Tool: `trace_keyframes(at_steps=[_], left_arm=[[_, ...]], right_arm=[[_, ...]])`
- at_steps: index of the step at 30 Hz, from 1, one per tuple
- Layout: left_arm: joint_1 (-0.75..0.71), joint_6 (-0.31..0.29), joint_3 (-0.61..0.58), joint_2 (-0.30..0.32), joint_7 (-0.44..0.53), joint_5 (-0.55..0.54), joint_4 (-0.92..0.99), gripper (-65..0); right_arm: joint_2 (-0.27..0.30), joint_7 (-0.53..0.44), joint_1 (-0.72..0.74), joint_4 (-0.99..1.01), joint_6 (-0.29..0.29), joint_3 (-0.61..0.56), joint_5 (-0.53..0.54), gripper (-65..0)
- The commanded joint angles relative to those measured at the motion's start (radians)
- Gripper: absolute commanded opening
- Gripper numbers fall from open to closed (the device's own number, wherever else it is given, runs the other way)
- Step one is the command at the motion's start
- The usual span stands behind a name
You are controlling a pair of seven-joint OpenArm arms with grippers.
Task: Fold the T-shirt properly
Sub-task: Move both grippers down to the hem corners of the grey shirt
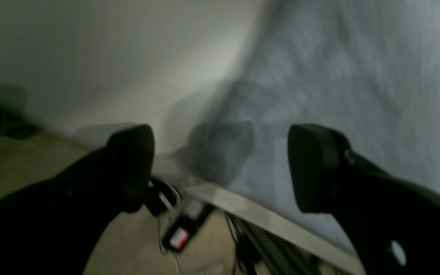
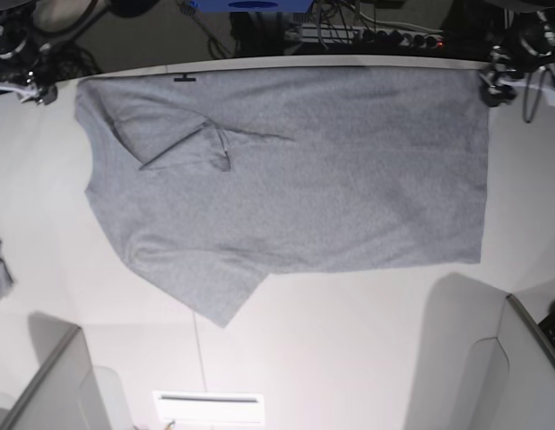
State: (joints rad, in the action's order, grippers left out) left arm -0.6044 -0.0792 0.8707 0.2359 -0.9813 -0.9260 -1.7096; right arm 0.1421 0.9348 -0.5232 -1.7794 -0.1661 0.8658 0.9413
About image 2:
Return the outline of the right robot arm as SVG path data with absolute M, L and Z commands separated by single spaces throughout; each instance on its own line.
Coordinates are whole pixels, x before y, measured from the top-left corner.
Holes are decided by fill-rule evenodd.
M 70 25 L 44 30 L 34 22 L 36 1 L 0 1 L 0 95 L 22 103 L 47 105 L 57 99 L 56 84 L 101 72 L 92 53 L 76 40 L 93 22 L 91 1 Z

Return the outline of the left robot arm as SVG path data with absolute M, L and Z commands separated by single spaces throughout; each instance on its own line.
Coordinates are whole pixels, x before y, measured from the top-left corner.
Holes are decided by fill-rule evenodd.
M 481 100 L 490 108 L 537 89 L 555 107 L 555 1 L 491 1 L 506 13 L 510 23 L 494 36 L 490 62 L 479 71 Z M 532 78 L 539 80 L 532 85 Z

